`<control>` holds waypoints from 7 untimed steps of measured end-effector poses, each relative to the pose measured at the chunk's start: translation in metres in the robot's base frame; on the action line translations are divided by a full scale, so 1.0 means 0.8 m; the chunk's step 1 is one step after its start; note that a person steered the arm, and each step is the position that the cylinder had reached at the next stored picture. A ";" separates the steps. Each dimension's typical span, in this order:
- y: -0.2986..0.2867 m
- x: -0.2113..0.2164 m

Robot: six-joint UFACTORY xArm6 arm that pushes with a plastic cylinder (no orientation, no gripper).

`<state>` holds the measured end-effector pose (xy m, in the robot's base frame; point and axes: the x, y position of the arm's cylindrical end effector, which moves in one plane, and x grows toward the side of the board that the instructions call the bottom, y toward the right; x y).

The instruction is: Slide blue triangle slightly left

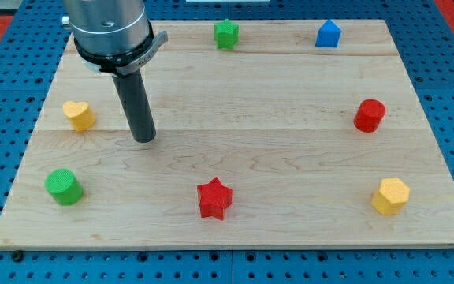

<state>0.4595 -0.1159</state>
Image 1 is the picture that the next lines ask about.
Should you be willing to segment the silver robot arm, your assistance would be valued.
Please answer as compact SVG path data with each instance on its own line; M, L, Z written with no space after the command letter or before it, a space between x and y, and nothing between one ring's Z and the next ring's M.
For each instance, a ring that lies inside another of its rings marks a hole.
M146 65L168 41L154 33L143 0L63 0L64 27L79 55L96 72L126 77Z

